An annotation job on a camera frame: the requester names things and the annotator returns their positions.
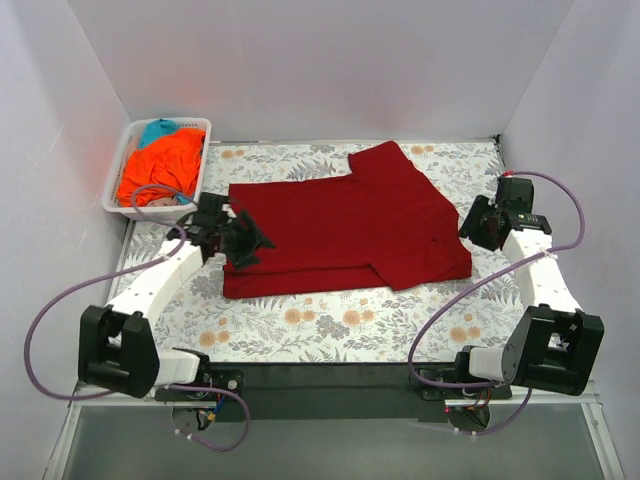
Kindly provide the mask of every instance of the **white plastic basket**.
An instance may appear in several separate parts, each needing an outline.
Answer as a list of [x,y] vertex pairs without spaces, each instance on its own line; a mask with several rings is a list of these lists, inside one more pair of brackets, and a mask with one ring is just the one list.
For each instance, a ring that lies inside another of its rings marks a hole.
[[[211,122],[206,118],[169,118],[162,117],[166,120],[173,120],[180,127],[198,128],[206,132],[204,136],[204,144],[202,146],[202,161],[200,162],[200,172],[198,173],[198,183],[196,184],[196,191],[194,198],[197,201],[200,197],[200,190],[202,188],[202,180],[204,178],[204,168],[207,163],[207,150],[209,149],[209,137],[211,136]],[[133,207],[122,207],[116,197],[116,192],[120,186],[120,180],[122,178],[122,172],[127,164],[127,160],[131,154],[138,149],[138,142],[142,136],[144,128],[151,122],[158,120],[153,118],[151,120],[138,120],[130,124],[122,134],[120,143],[118,144],[118,150],[116,151],[113,159],[113,164],[109,170],[107,181],[102,192],[102,207],[107,212],[121,213],[133,220],[142,220],[142,216],[139,215]],[[190,203],[187,205],[176,205],[170,207],[141,207],[140,210],[149,218],[161,222],[175,222],[180,217],[186,215],[189,212],[193,212],[196,207]]]

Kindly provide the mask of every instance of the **orange flower print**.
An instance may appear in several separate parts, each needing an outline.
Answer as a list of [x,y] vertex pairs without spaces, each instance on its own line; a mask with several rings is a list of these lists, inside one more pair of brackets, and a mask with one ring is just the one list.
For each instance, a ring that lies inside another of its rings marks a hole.
[[211,347],[216,343],[216,334],[213,332],[202,332],[199,342],[201,347]]
[[469,336],[471,338],[479,338],[480,336],[482,336],[482,330],[480,330],[478,327],[469,328],[469,330],[467,330],[467,333],[469,333]]
[[219,342],[222,342],[222,343],[228,342],[230,338],[231,338],[231,334],[226,330],[223,330],[218,334]]
[[360,313],[356,312],[355,310],[344,312],[342,321],[349,327],[357,327],[358,325],[360,325]]
[[449,330],[449,336],[451,340],[456,343],[464,343],[467,341],[467,332],[460,327],[453,327]]
[[302,315],[300,314],[300,310],[297,308],[290,308],[286,312],[284,312],[284,321],[289,325],[295,325],[296,323],[300,323],[300,318]]

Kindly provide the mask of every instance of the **red shirt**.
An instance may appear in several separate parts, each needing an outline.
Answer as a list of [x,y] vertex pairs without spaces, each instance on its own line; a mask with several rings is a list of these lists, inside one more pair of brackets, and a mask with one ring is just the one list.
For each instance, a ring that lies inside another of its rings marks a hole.
[[247,269],[226,265],[225,297],[404,290],[471,275],[458,212],[395,142],[351,154],[349,165],[344,177],[231,185],[234,210],[276,248]]

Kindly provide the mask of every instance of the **pile of clothes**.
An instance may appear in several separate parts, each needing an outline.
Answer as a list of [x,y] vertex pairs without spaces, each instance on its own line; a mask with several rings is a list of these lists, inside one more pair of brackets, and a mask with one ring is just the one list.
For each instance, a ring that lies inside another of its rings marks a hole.
[[160,188],[147,189],[137,196],[138,206],[188,203],[198,183],[205,133],[197,128],[180,128],[177,123],[164,119],[147,125],[140,137],[138,150],[129,157],[122,173],[116,193],[120,205],[132,206],[133,192],[150,184],[167,185],[183,195],[174,195]]

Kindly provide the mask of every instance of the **orange clothing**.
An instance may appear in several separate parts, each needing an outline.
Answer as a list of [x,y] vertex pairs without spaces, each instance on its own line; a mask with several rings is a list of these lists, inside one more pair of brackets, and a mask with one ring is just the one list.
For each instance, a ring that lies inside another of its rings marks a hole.
[[[143,186],[159,183],[173,187],[188,196],[193,196],[198,183],[202,160],[202,140],[205,132],[196,128],[181,128],[176,133],[161,137],[129,157],[122,172],[117,197],[123,207],[131,206],[131,195]],[[162,189],[140,192],[138,206],[153,200],[173,195]]]

